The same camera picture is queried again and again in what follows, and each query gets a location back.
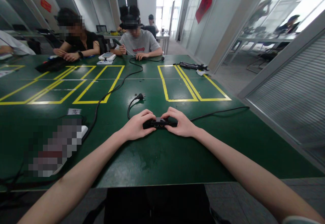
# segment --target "black cable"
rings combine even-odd
[[[133,103],[133,101],[134,100],[136,100],[137,98],[134,98],[131,102],[130,102],[130,104],[129,104],[129,108],[128,108],[128,119],[130,120],[131,118],[130,118],[130,108],[131,108],[131,104]]]
[[[127,75],[127,76],[123,79],[123,81],[122,81],[122,83],[121,83],[120,85],[118,85],[118,86],[117,86],[116,88],[114,88],[113,90],[109,91],[107,94],[105,94],[105,95],[100,99],[100,101],[98,101],[98,104],[97,104],[96,109],[95,109],[95,117],[94,117],[94,120],[93,120],[92,124],[90,125],[89,129],[87,130],[86,134],[83,136],[83,138],[82,138],[82,141],[83,141],[83,142],[87,139],[87,137],[88,137],[88,135],[90,134],[91,130],[92,130],[92,129],[94,128],[94,126],[95,126],[95,123],[96,123],[96,120],[97,120],[98,107],[99,107],[99,104],[101,103],[101,101],[102,101],[104,98],[106,98],[107,95],[109,95],[109,94],[115,92],[116,90],[118,90],[119,88],[121,88],[121,87],[123,86],[123,84],[124,84],[125,79],[127,79],[129,76],[131,76],[131,75],[133,75],[133,74],[136,74],[136,73],[139,73],[139,72],[142,72],[142,71],[143,71],[143,67],[142,67],[141,65],[135,64],[135,63],[131,62],[131,60],[136,60],[135,57],[129,59],[129,62],[130,62],[131,64],[133,64],[133,65],[136,65],[136,66],[141,67],[141,70],[139,70],[139,71],[137,71],[137,72],[130,73],[129,75]]]
[[[205,114],[205,115],[202,115],[202,116],[199,116],[199,117],[192,118],[190,121],[195,121],[195,120],[200,119],[202,117],[211,116],[213,114],[217,114],[217,113],[221,113],[221,112],[227,112],[227,111],[231,111],[231,110],[237,110],[237,109],[241,109],[241,108],[247,108],[247,109],[249,109],[248,106],[242,106],[242,107],[237,107],[237,108],[228,109],[228,110],[219,110],[219,111],[215,111],[215,112],[212,112],[212,113],[208,113],[208,114]]]

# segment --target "table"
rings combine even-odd
[[[230,61],[227,64],[230,64],[233,59],[235,58],[235,56],[241,51],[242,46],[244,45],[244,43],[249,43],[249,42],[253,42],[253,45],[250,47],[250,49],[248,50],[248,52],[252,51],[252,49],[255,47],[255,45],[257,43],[260,42],[273,42],[275,43],[275,45],[273,46],[273,48],[276,48],[280,43],[282,42],[291,42],[292,40],[295,39],[295,35],[280,35],[279,38],[259,38],[259,37],[238,37],[237,41],[240,41],[239,46],[237,47],[236,51],[233,53],[233,56],[231,57]]]
[[[37,139],[50,118],[65,115],[68,108],[78,108],[82,109],[89,126],[96,101],[120,84],[127,74],[139,70],[128,62],[130,58],[117,57],[112,66],[96,66],[97,57],[83,59],[59,72],[43,74],[34,67],[47,59],[45,55],[10,59],[1,66],[0,70],[16,72],[0,78],[0,178],[17,173],[31,140]],[[164,62],[138,62],[143,65],[143,72],[126,79],[121,89],[99,106],[95,127],[61,173],[71,169],[128,121],[127,108],[135,94],[144,93],[146,98],[134,103],[131,116],[145,108],[160,116],[172,106],[193,118],[243,106],[215,80],[172,65],[181,61],[194,63],[186,55],[166,55]],[[281,179],[324,176],[250,110],[202,118],[195,124]],[[48,189],[53,184],[49,181],[58,177],[24,177],[18,180],[17,188]],[[93,187],[229,181],[235,179],[196,140],[157,130],[125,143],[104,167]]]
[[[161,31],[159,31],[157,34],[156,34],[156,39],[157,40],[162,40],[163,41],[163,44],[162,44],[162,50],[164,52],[165,55],[168,54],[168,46],[169,46],[169,38],[170,36],[167,34],[167,33],[161,33]]]

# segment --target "small black device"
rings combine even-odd
[[[156,117],[156,120],[154,119],[147,120],[142,126],[143,129],[148,129],[151,127],[155,127],[157,129],[165,129],[166,125],[177,127],[177,122],[169,122],[168,118],[164,119],[164,118]]]
[[[43,72],[57,72],[69,65],[69,62],[61,57],[54,58],[43,62],[43,64],[35,67],[35,69],[41,73]]]
[[[190,64],[190,63],[185,63],[185,62],[180,62],[178,64],[174,63],[173,65],[179,65],[180,67],[183,67],[185,69],[194,69],[194,70],[206,70],[209,71],[209,68],[207,65],[201,64]]]

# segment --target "woman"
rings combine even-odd
[[[159,32],[159,30],[158,30],[158,28],[157,28],[157,26],[155,24],[155,21],[153,20],[153,14],[149,15],[149,26],[154,26],[156,28],[156,33]]]
[[[69,31],[69,35],[61,47],[53,49],[57,56],[74,62],[83,57],[100,55],[98,37],[95,33],[86,30],[82,16],[78,16],[69,8],[62,8],[58,13],[57,20],[59,26],[65,26]]]

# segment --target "black tool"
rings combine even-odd
[[[179,65],[180,67],[183,67],[185,69],[194,69],[194,70],[206,70],[209,71],[209,68],[207,65],[201,64],[190,64],[190,63],[185,63],[185,62],[180,62],[178,64],[174,63],[173,65]]]
[[[150,119],[147,120],[143,125],[143,129],[147,129],[147,128],[151,128],[151,127],[155,127],[157,129],[165,129],[165,126],[169,125],[172,127],[177,127],[177,122],[169,122],[168,118],[160,118],[160,117],[156,117],[156,120],[154,119]]]

